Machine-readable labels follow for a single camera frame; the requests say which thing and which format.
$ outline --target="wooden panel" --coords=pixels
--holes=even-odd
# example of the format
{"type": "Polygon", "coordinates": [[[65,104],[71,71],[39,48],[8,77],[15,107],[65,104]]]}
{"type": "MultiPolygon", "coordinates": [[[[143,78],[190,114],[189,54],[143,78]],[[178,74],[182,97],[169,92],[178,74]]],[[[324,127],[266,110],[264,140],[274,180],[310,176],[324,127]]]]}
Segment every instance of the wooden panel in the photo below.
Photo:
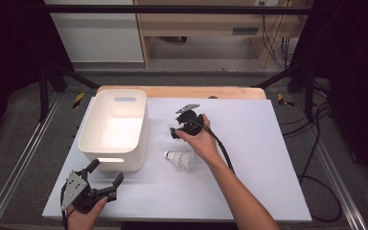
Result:
{"type": "Polygon", "coordinates": [[[210,98],[215,96],[220,99],[266,99],[263,89],[245,87],[105,85],[98,89],[98,93],[106,89],[121,88],[143,90],[150,98],[210,98]]]}

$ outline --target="floor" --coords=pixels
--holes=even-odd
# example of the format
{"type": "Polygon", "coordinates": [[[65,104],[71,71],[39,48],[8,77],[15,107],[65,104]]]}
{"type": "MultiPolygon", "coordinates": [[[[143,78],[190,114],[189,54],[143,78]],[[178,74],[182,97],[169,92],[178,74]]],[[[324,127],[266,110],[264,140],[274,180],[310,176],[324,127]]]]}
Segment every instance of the floor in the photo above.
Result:
{"type": "MultiPolygon", "coordinates": [[[[283,67],[271,63],[266,69],[260,68],[247,38],[189,37],[187,42],[181,42],[177,37],[160,37],[154,40],[149,68],[141,64],[76,64],[76,69],[99,84],[248,87],[274,76],[283,67]]],[[[73,109],[76,95],[81,91],[85,93],[85,98],[95,95],[95,90],[88,89],[72,79],[66,80],[69,87],[65,93],[50,93],[53,100],[59,97],[57,110],[45,127],[42,138],[35,140],[38,145],[33,150],[33,157],[29,159],[25,170],[19,173],[19,181],[11,185],[12,192],[2,189],[8,188],[7,180],[13,169],[18,166],[17,160],[23,157],[22,153],[38,126],[38,85],[32,84],[20,89],[9,98],[9,107],[0,126],[0,193],[2,191],[3,196],[9,197],[3,202],[5,211],[0,213],[2,229],[44,229],[42,225],[46,226],[46,229],[60,227],[59,221],[41,217],[42,208],[87,106],[88,100],[82,100],[80,107],[73,109]]],[[[329,86],[325,80],[318,82],[324,87],[329,86]]],[[[285,88],[287,83],[287,79],[281,80],[265,90],[267,97],[272,101],[283,132],[295,130],[304,123],[304,120],[301,120],[303,114],[298,107],[301,95],[290,95],[285,88]],[[279,101],[279,95],[283,96],[283,102],[279,101]]],[[[324,95],[317,92],[314,97],[315,104],[319,106],[325,102],[323,97],[324,95]]],[[[345,208],[342,217],[334,222],[314,220],[312,223],[281,223],[282,229],[368,229],[368,170],[366,166],[352,162],[349,147],[332,118],[332,112],[330,114],[320,121],[321,143],[326,148],[325,155],[331,157],[341,176],[343,185],[355,204],[354,208],[358,209],[360,220],[365,224],[362,227],[353,227],[348,221],[350,210],[345,208]]],[[[311,130],[297,136],[287,135],[285,138],[297,174],[304,169],[308,153],[312,149],[311,130]]],[[[324,166],[324,160],[321,159],[324,155],[322,151],[318,149],[315,152],[308,174],[332,187],[333,182],[327,174],[327,166],[324,166]]],[[[311,214],[320,219],[332,219],[338,215],[337,203],[332,193],[324,188],[309,179],[303,184],[311,214]]],[[[100,220],[98,226],[112,229],[121,227],[120,223],[104,220],[100,220]]]]}

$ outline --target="white cabinet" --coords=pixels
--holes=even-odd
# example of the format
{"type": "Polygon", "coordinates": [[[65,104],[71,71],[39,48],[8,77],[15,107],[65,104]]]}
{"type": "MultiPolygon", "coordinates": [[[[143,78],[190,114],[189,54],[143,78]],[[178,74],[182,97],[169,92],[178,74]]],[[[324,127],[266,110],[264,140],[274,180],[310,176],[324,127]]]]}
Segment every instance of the white cabinet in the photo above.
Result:
{"type": "MultiPolygon", "coordinates": [[[[132,0],[45,0],[56,5],[133,5],[132,0]]],[[[72,62],[143,62],[134,13],[51,13],[72,62]]]]}

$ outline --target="white tabletop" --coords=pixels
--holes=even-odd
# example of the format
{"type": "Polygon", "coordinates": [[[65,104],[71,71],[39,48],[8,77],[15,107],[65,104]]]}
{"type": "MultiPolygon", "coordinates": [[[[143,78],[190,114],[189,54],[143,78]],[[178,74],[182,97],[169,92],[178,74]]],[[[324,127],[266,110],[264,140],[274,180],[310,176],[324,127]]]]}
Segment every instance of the white tabletop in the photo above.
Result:
{"type": "MultiPolygon", "coordinates": [[[[179,108],[201,104],[212,130],[225,146],[237,177],[278,221],[311,221],[311,215],[279,129],[271,101],[148,98],[149,137],[146,159],[136,172],[124,172],[116,201],[106,204],[101,218],[115,220],[232,221],[233,217],[207,165],[199,157],[190,171],[179,170],[163,156],[165,150],[191,150],[174,140],[179,108]]],[[[78,149],[79,130],[42,216],[61,219],[60,189],[72,170],[89,161],[78,149]]],[[[88,175],[92,188],[111,185],[115,172],[88,175]]]]}

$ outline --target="gray carpet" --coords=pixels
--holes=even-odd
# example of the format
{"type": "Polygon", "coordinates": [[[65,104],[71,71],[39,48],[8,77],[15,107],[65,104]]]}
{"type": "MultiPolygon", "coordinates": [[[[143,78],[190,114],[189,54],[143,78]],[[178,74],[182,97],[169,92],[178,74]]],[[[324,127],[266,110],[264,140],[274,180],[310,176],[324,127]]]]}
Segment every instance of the gray carpet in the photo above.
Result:
{"type": "MultiPolygon", "coordinates": [[[[247,86],[252,81],[261,81],[263,78],[251,80],[249,76],[225,77],[213,74],[206,77],[206,73],[198,73],[193,79],[190,75],[179,76],[165,79],[170,75],[158,73],[159,77],[148,76],[146,79],[140,76],[125,76],[116,78],[110,73],[101,73],[101,80],[108,84],[144,84],[144,85],[243,85],[247,86]]],[[[13,93],[10,98],[7,113],[2,119],[0,126],[0,190],[9,177],[16,160],[21,151],[26,146],[28,138],[32,135],[38,119],[38,87],[32,84],[24,89],[13,93]]],[[[296,107],[279,105],[278,92],[283,92],[285,101],[292,103],[292,98],[285,92],[284,88],[273,87],[266,90],[267,97],[272,100],[279,123],[293,122],[302,115],[296,107]]],[[[22,181],[8,205],[1,224],[33,224],[60,226],[60,222],[46,219],[41,216],[47,194],[49,194],[57,180],[58,173],[62,167],[63,161],[68,153],[68,148],[73,142],[73,136],[77,132],[83,113],[88,104],[88,98],[95,94],[95,90],[88,89],[80,85],[71,85],[63,95],[58,110],[50,123],[44,138],[37,148],[34,157],[26,170],[22,181]],[[79,108],[72,108],[74,100],[79,92],[85,92],[85,97],[79,108]]],[[[315,103],[321,104],[324,100],[315,97],[315,103]]],[[[332,159],[342,174],[345,183],[348,186],[355,203],[362,214],[368,226],[368,170],[365,166],[353,163],[350,159],[349,149],[341,136],[337,125],[332,117],[324,117],[321,121],[321,138],[327,146],[332,159]]],[[[292,125],[281,125],[282,131],[294,130],[302,125],[302,122],[292,125]]],[[[287,149],[289,151],[296,173],[303,170],[308,153],[312,147],[311,138],[307,133],[296,137],[287,138],[287,149]]],[[[323,181],[329,185],[327,176],[316,157],[313,157],[310,164],[308,175],[323,181]]],[[[303,182],[303,191],[308,199],[310,211],[313,215],[329,219],[337,214],[336,205],[333,197],[323,187],[316,183],[305,180],[303,182]]],[[[119,226],[119,223],[109,223],[100,221],[99,226],[119,226]]],[[[346,218],[342,216],[336,222],[324,223],[314,220],[312,223],[303,224],[281,224],[283,229],[350,229],[346,218]]]]}

